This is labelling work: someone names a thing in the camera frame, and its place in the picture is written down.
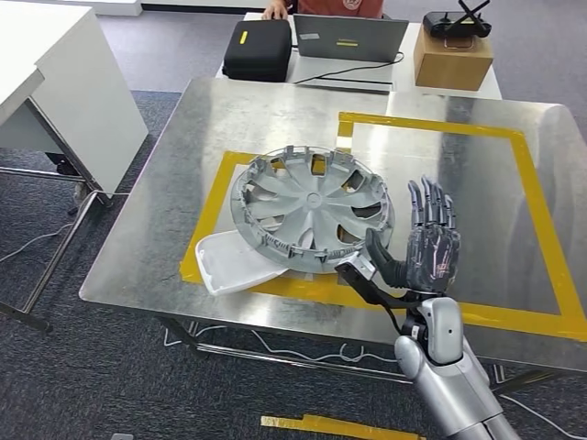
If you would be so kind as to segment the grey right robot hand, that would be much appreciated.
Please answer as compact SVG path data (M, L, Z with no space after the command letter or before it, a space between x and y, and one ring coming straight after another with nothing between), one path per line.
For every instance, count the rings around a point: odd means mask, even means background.
M406 258L392 257L373 228L365 245L372 263L391 288L444 294L456 275L460 234L452 198L437 182L423 175L410 180L411 229Z

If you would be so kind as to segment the person's hand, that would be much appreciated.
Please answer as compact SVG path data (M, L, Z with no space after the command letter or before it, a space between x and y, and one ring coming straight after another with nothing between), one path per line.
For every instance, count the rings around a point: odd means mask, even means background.
M286 0L270 0L261 14L261 18L263 20L287 20L289 8L289 6Z

